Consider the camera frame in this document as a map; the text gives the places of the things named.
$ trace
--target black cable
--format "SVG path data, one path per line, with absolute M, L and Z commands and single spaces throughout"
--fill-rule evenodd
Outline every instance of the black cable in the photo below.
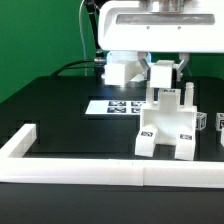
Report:
M 64 70 L 73 70 L 73 69 L 85 69 L 85 68 L 97 68 L 96 66 L 82 66 L 82 67 L 69 67 L 69 68 L 64 68 Z
M 109 0 L 94 0 L 94 3 L 98 8 L 101 8 L 108 1 Z
M 87 9 L 87 12 L 89 14 L 89 19 L 92 27 L 92 32 L 93 32 L 93 39 L 94 39 L 94 44 L 96 48 L 96 57 L 104 57 L 104 53 L 98 43 L 98 28 L 96 24 L 96 17 L 95 17 L 95 12 L 96 12 L 96 4 L 95 1 L 93 0 L 85 0 L 85 6 Z
M 59 68 L 59 69 L 56 70 L 55 72 L 53 72 L 53 73 L 51 74 L 51 76 L 56 77 L 56 76 L 58 76 L 58 74 L 59 74 L 60 72 L 62 72 L 63 70 L 65 70 L 65 69 L 67 69 L 67 68 L 69 68 L 69 67 L 71 67 L 71 66 L 73 66 L 73 65 L 85 64 L 85 63 L 89 63 L 89 62 L 94 62 L 94 60 L 93 60 L 93 59 L 86 59 L 86 60 L 80 60 L 80 61 L 71 62 L 71 63 L 66 64 L 66 65 L 64 65 L 63 67 Z

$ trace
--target cable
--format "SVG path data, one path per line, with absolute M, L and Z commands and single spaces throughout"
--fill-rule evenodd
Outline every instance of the cable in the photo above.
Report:
M 189 66 L 187 65 L 186 67 L 187 67 L 187 70 L 188 70 L 188 72 L 189 72 L 190 76 L 192 76 L 192 72 L 191 72 L 191 70 L 190 70 Z
M 84 68 L 101 68 L 100 66 L 82 66 L 82 67 L 69 67 L 69 68 L 64 68 L 63 71 L 65 70 L 73 70 L 73 69 L 84 69 Z
M 71 66 L 73 66 L 73 65 L 86 64 L 86 63 L 90 63 L 90 62 L 94 62 L 94 60 L 92 60 L 92 59 L 86 59 L 86 60 L 80 60 L 80 61 L 71 62 L 71 63 L 69 63 L 69 64 L 67 64 L 67 65 L 64 65 L 63 67 L 59 68 L 59 69 L 56 70 L 55 72 L 53 72 L 53 73 L 51 74 L 51 76 L 56 77 L 56 76 L 58 76 L 58 74 L 59 74 L 60 72 L 62 72 L 63 70 L 68 69 L 69 67 L 71 67 Z
M 86 51 L 86 43 L 85 43 L 83 27 L 82 27 L 82 8 L 84 5 L 84 2 L 85 2 L 85 0 L 82 0 L 80 7 L 79 7 L 79 31 L 80 31 L 81 41 L 82 41 L 83 56 L 84 56 L 84 60 L 85 60 L 87 58 L 87 51 Z
M 92 13 L 89 13 L 89 19 L 90 19 L 91 26 L 92 26 L 92 32 L 93 32 L 93 39 L 94 39 L 95 48 L 96 49 L 101 49 L 100 45 L 98 44 L 98 28 L 97 28 L 97 24 L 96 24 L 95 15 L 92 14 Z

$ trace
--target green backdrop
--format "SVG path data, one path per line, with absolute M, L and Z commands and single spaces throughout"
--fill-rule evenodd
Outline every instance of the green backdrop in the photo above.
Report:
M 78 11 L 81 0 L 0 1 L 0 102 L 38 76 L 83 58 Z M 94 56 L 88 15 L 84 11 L 88 57 Z M 153 60 L 177 54 L 153 54 Z M 191 55 L 193 75 L 224 78 L 223 54 Z

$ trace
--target white border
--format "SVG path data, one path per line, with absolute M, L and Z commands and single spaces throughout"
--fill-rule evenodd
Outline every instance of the white border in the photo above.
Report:
M 21 158 L 35 139 L 26 124 L 3 146 L 1 182 L 224 188 L 222 162 Z

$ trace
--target black table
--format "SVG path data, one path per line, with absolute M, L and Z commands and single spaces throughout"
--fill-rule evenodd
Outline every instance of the black table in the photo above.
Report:
M 196 161 L 224 161 L 217 112 L 224 112 L 224 81 L 195 83 L 194 104 L 208 115 L 196 132 Z M 149 159 L 134 155 L 139 116 L 86 115 L 90 100 L 145 100 L 144 87 L 104 86 L 93 77 L 40 77 L 0 105 L 0 143 L 24 124 L 38 139 L 25 157 Z M 174 147 L 157 145 L 152 159 L 174 159 Z M 0 184 L 1 223 L 223 223 L 224 190 Z

